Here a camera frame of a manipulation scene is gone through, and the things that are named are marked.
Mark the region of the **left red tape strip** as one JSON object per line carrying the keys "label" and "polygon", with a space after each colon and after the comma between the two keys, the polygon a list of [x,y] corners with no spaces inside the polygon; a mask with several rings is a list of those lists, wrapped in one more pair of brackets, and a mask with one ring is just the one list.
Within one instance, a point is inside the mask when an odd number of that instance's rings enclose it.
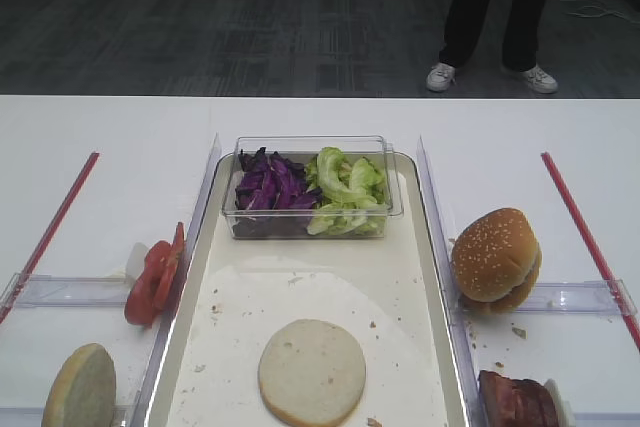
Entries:
{"label": "left red tape strip", "polygon": [[58,207],[55,215],[52,220],[49,222],[46,230],[41,236],[39,242],[37,243],[34,251],[30,255],[27,263],[22,268],[22,270],[17,273],[14,279],[7,285],[5,291],[3,292],[3,296],[1,299],[1,320],[0,323],[3,323],[6,317],[11,312],[18,296],[22,293],[23,289],[26,287],[30,277],[32,276],[35,268],[37,267],[40,259],[44,255],[47,247],[49,246],[51,240],[56,234],[60,224],[64,220],[67,212],[72,206],[74,200],[82,189],[84,183],[89,177],[92,169],[94,168],[97,160],[100,157],[99,152],[92,152],[86,162],[84,163],[82,169],[77,175],[75,181],[73,182],[71,188],[68,193],[64,197],[60,206]]}

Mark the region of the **white sneaker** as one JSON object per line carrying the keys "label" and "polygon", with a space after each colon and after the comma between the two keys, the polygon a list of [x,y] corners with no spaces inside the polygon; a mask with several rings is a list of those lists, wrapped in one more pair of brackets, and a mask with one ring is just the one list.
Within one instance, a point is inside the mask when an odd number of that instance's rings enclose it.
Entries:
{"label": "white sneaker", "polygon": [[507,69],[506,72],[524,82],[531,90],[539,94],[550,95],[556,93],[559,89],[557,80],[539,65],[535,65],[525,71]]}
{"label": "white sneaker", "polygon": [[455,74],[455,67],[446,63],[438,62],[431,68],[426,77],[426,87],[431,92],[444,92],[453,83]]}

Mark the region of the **cream rectangular serving tray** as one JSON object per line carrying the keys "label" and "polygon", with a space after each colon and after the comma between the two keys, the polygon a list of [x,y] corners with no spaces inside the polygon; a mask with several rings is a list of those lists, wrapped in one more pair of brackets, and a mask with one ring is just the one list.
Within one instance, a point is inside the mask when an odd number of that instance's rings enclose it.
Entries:
{"label": "cream rectangular serving tray", "polygon": [[275,425],[258,363],[301,318],[343,327],[364,351],[349,425],[465,424],[418,173],[395,162],[404,212],[381,238],[236,240],[221,212],[233,159],[219,161],[147,425]]}

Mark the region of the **left clear cross divider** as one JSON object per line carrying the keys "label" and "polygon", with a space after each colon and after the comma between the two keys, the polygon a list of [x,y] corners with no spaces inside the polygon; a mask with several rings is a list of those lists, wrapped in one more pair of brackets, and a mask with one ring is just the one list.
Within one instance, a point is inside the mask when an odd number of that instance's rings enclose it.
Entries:
{"label": "left clear cross divider", "polygon": [[1,307],[123,307],[125,277],[89,278],[16,273],[1,294]]}

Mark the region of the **purple cabbage pieces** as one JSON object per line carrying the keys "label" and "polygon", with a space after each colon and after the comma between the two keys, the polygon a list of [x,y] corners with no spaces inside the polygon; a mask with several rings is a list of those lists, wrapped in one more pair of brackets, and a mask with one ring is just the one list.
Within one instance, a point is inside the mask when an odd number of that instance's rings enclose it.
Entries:
{"label": "purple cabbage pieces", "polygon": [[268,154],[264,147],[256,153],[238,155],[243,177],[235,188],[235,206],[240,211],[266,211],[259,217],[242,217],[233,226],[239,239],[294,238],[304,236],[309,216],[273,216],[270,212],[311,210],[321,200],[322,191],[306,180],[305,166],[281,156]]}

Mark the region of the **red tomato slice front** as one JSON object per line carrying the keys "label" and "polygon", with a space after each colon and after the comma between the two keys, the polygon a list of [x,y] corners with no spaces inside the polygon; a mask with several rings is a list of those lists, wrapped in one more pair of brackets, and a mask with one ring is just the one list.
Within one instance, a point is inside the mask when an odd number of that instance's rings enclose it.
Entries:
{"label": "red tomato slice front", "polygon": [[124,308],[124,316],[129,324],[149,326],[160,313],[153,305],[153,300],[170,250],[171,245],[161,240],[146,254],[143,271],[132,287]]}

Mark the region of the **clear plastic salad container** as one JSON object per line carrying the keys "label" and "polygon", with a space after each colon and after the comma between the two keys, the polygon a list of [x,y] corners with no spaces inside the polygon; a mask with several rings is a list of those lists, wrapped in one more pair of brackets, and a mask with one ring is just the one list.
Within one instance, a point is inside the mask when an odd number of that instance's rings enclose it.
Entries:
{"label": "clear plastic salad container", "polygon": [[240,137],[221,212],[236,239],[381,238],[403,213],[381,136]]}

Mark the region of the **white left sneaker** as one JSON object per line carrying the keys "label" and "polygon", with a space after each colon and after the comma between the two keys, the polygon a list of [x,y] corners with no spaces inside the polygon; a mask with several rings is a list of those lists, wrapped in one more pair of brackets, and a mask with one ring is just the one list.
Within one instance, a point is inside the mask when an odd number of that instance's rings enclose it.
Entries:
{"label": "white left sneaker", "polygon": [[556,93],[559,89],[557,80],[539,65],[535,65],[525,71],[507,69],[506,72],[524,82],[531,90],[539,94],[550,95]]}

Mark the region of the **red tomato slice back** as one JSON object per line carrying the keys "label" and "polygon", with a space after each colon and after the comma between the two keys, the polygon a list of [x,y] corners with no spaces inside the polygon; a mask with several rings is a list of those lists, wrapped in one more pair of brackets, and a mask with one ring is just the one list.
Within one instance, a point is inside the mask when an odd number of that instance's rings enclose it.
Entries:
{"label": "red tomato slice back", "polygon": [[179,222],[176,226],[173,243],[167,260],[164,262],[160,281],[153,298],[153,305],[159,311],[162,311],[165,308],[169,291],[171,289],[171,285],[173,283],[173,279],[176,274],[182,252],[184,251],[184,247],[184,224],[182,222]]}

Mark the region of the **bun slice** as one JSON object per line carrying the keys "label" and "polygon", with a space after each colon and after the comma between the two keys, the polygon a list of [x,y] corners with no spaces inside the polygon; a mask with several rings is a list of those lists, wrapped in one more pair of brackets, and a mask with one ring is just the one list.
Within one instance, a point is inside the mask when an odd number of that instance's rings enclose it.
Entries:
{"label": "bun slice", "polygon": [[46,401],[42,426],[110,426],[114,417],[116,372],[98,343],[76,349],[59,370]]}
{"label": "bun slice", "polygon": [[358,405],[366,361],[355,337],[317,319],[298,319],[267,342],[257,380],[266,408],[290,426],[338,426]]}

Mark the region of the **right clear cross divider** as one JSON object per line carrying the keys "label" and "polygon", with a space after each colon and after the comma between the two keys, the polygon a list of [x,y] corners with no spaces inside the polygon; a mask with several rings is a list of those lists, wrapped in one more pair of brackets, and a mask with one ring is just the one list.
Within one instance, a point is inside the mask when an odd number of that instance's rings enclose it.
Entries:
{"label": "right clear cross divider", "polygon": [[537,283],[518,313],[635,316],[637,308],[622,280]]}

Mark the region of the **white right sneaker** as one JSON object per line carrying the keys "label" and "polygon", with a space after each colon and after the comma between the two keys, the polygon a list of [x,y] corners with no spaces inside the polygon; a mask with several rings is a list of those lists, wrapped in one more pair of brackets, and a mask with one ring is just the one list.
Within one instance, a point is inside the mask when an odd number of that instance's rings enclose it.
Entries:
{"label": "white right sneaker", "polygon": [[455,67],[446,63],[438,62],[431,68],[426,77],[426,87],[431,92],[444,92],[453,83],[455,74]]}

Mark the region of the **white patty holder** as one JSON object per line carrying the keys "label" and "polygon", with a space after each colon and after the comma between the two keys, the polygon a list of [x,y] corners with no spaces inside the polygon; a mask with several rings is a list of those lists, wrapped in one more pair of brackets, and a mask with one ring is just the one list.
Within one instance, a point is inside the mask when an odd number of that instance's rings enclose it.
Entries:
{"label": "white patty holder", "polygon": [[554,379],[547,379],[544,387],[550,393],[560,427],[576,427],[576,419],[568,401],[561,396],[559,387]]}

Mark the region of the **right clear long divider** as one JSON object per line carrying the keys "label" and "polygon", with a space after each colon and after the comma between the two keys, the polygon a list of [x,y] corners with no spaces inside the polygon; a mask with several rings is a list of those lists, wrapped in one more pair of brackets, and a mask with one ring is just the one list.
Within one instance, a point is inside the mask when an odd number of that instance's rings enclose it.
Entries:
{"label": "right clear long divider", "polygon": [[422,137],[417,142],[417,165],[421,195],[434,254],[438,289],[446,319],[448,342],[454,362],[456,384],[465,426],[487,426],[477,372],[469,344],[464,312],[458,305],[459,289],[451,271],[449,244],[445,236],[432,167]]}

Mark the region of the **red tomato slice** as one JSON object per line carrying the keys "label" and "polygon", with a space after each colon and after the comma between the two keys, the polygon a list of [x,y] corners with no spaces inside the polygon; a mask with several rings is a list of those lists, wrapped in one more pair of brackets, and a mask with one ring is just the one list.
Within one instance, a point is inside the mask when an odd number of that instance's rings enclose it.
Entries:
{"label": "red tomato slice", "polygon": [[149,326],[160,313],[153,305],[153,300],[170,250],[171,245],[161,240],[146,254],[143,271],[132,287],[124,308],[124,316],[129,324]]}
{"label": "red tomato slice", "polygon": [[182,252],[184,251],[184,247],[184,224],[182,222],[179,222],[176,226],[173,243],[167,260],[164,262],[160,281],[153,298],[153,305],[159,311],[162,311],[165,308],[169,291],[171,289],[171,285],[173,283],[173,279],[176,274]]}

